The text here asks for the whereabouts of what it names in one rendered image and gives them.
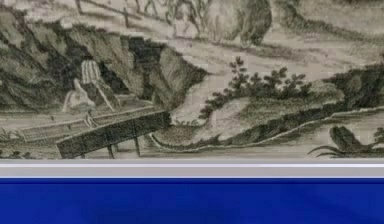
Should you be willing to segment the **grey framed landscape picture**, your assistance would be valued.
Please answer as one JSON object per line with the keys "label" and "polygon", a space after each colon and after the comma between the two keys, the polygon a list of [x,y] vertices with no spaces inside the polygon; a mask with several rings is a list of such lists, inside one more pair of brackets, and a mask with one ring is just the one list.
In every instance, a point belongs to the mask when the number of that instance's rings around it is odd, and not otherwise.
{"label": "grey framed landscape picture", "polygon": [[384,0],[0,0],[0,167],[384,175]]}

